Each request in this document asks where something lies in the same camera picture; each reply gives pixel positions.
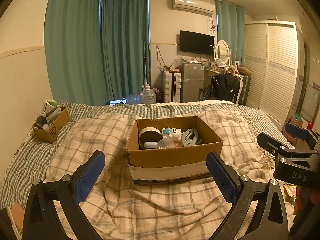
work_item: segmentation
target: white suitcase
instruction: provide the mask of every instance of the white suitcase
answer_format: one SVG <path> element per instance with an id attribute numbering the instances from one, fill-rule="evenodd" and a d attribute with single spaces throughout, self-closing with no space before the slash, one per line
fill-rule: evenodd
<path id="1" fill-rule="evenodd" d="M 180 102 L 181 74 L 163 72 L 163 102 Z"/>

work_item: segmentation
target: open cardboard box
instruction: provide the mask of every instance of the open cardboard box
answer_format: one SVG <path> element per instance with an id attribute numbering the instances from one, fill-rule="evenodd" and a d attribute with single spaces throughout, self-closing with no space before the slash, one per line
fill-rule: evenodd
<path id="1" fill-rule="evenodd" d="M 38 129 L 36 127 L 36 123 L 32 125 L 36 137 L 38 137 L 42 141 L 46 141 L 49 143 L 54 143 L 57 140 L 58 133 L 60 132 L 60 130 L 67 122 L 70 121 L 67 109 L 62 106 L 61 111 L 61 114 L 56 118 L 56 120 L 54 120 L 53 124 L 50 125 L 48 131 Z"/>
<path id="2" fill-rule="evenodd" d="M 173 149 L 140 150 L 139 132 L 145 127 L 177 128 L 185 132 L 196 128 L 202 144 Z M 165 119 L 138 119 L 132 127 L 125 147 L 133 182 L 135 184 L 168 183 L 210 176 L 206 167 L 209 152 L 221 153 L 223 141 L 198 116 Z"/>

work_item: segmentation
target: beige plaid blanket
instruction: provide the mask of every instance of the beige plaid blanket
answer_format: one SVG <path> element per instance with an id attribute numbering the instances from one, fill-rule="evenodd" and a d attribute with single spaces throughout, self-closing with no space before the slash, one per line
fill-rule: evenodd
<path id="1" fill-rule="evenodd" d="M 239 175 L 262 182 L 272 177 L 272 171 L 262 169 L 262 150 L 252 140 L 251 129 L 239 113 L 212 108 L 198 116 L 224 141 L 221 158 Z M 212 178 L 133 185 L 124 148 L 137 118 L 135 114 L 104 113 L 79 119 L 52 159 L 45 182 L 72 174 L 95 150 L 100 150 L 106 157 L 104 170 L 80 206 L 103 239 L 208 239 L 231 204 L 225 202 Z M 75 239 L 60 203 L 55 205 L 67 235 Z M 252 203 L 236 239 L 245 233 L 255 205 Z M 286 208 L 291 226 L 293 207 L 286 203 Z"/>

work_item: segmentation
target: curtain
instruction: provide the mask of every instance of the curtain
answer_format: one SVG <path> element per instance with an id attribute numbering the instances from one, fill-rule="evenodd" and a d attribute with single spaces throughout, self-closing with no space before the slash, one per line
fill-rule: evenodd
<path id="1" fill-rule="evenodd" d="M 101 49 L 107 96 L 138 94 L 150 84 L 148 0 L 102 0 Z"/>
<path id="2" fill-rule="evenodd" d="M 218 41 L 224 40 L 231 48 L 231 60 L 236 57 L 244 64 L 245 25 L 244 10 L 241 6 L 230 5 L 226 0 L 216 0 L 218 15 Z"/>
<path id="3" fill-rule="evenodd" d="M 48 0 L 44 45 L 53 98 L 104 105 L 99 0 Z"/>

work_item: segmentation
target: water bottle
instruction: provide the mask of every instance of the water bottle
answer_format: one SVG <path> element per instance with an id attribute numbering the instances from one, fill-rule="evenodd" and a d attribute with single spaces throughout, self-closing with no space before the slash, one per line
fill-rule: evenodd
<path id="1" fill-rule="evenodd" d="M 148 85 L 144 85 L 143 91 L 140 93 L 140 103 L 141 104 L 155 104 L 156 103 L 156 93 Z"/>

